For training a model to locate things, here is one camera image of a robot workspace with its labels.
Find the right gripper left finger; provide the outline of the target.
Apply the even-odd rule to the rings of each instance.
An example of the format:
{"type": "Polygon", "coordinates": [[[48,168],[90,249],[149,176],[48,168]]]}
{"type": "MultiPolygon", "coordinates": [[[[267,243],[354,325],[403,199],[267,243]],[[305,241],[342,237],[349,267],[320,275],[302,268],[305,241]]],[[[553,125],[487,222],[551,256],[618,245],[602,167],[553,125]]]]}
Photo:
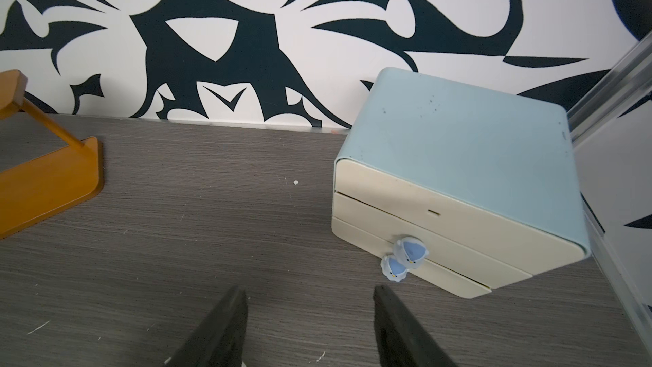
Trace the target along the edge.
{"type": "Polygon", "coordinates": [[[246,291],[232,286],[165,365],[245,366],[247,321],[246,291]]]}

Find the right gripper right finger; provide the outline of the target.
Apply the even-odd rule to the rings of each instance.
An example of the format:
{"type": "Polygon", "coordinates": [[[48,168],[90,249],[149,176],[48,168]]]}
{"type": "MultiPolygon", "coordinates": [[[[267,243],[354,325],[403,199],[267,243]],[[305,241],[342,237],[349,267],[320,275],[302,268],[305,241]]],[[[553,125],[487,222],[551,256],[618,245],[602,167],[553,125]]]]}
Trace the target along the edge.
{"type": "Polygon", "coordinates": [[[388,285],[375,287],[374,302],[382,367],[457,366],[388,285]]]}

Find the blue cream drawer box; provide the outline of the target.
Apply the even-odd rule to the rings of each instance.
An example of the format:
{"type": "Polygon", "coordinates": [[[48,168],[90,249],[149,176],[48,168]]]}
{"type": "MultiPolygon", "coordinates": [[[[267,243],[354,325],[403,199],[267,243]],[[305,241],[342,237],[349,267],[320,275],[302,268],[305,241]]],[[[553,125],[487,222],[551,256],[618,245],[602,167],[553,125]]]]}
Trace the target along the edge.
{"type": "Polygon", "coordinates": [[[565,110],[386,68],[334,160],[331,228],[463,298],[591,254],[565,110]]]}

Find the orange two-tier shelf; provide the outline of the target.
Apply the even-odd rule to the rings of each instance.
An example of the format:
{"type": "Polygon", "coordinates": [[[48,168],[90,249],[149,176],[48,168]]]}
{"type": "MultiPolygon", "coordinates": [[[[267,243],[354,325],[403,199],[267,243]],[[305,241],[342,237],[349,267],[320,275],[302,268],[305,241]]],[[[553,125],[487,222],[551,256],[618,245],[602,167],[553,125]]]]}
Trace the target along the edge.
{"type": "Polygon", "coordinates": [[[1,237],[7,238],[100,193],[105,184],[103,144],[78,139],[25,97],[27,77],[1,73],[1,117],[25,112],[67,146],[1,172],[1,237]]]}

